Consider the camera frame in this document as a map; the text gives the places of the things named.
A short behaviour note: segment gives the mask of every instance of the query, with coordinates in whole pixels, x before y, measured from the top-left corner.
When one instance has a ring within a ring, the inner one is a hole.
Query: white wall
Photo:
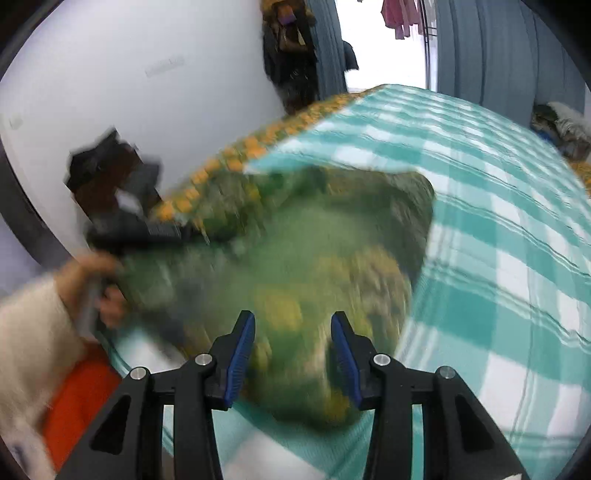
[[[33,205],[70,251],[70,150],[115,126],[163,161],[161,190],[283,115],[265,77],[258,0],[65,0],[0,82],[0,135]]]

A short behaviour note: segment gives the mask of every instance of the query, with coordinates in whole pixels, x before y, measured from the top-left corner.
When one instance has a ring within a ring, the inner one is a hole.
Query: bed
[[[591,423],[591,207],[580,180],[533,132],[485,108],[413,87],[339,95],[210,159],[157,206],[183,219],[208,171],[315,164],[415,170],[436,200],[420,279],[396,357],[451,365],[532,479],[555,478]],[[122,374],[175,365],[139,328],[102,341]],[[171,452],[173,412],[163,443]],[[422,478],[414,411],[413,478]],[[372,426],[319,433],[238,402],[214,413],[225,478],[357,479]]]

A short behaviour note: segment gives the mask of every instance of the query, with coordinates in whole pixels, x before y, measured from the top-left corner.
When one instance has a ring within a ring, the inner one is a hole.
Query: metal screw
[[[142,378],[144,378],[146,376],[146,373],[148,373],[148,372],[146,371],[146,369],[144,367],[135,367],[131,371],[130,377],[133,378],[134,380],[142,380]]]
[[[385,355],[384,353],[378,353],[374,357],[374,363],[381,367],[385,367],[390,363],[390,357],[388,355]]]
[[[439,369],[439,375],[449,380],[456,376],[456,371],[452,367],[444,365]]]
[[[213,357],[209,353],[202,353],[195,357],[195,363],[198,365],[209,365],[213,360]]]

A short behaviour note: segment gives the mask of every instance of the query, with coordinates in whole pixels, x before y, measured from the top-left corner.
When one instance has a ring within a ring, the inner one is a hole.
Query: human hand
[[[70,260],[55,273],[57,294],[72,321],[80,316],[90,282],[97,277],[114,277],[120,266],[113,255],[91,252]],[[97,308],[107,326],[117,326],[125,315],[125,299],[118,288],[108,287]]]
[[[95,307],[99,311],[101,321],[108,328],[117,328],[127,313],[125,297],[114,285],[105,289],[105,294],[101,299],[97,299]]]

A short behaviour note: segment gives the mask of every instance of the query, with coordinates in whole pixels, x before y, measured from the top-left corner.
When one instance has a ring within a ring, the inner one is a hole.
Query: clothes pile
[[[534,107],[531,128],[558,149],[591,196],[591,123],[572,108],[550,102]]]

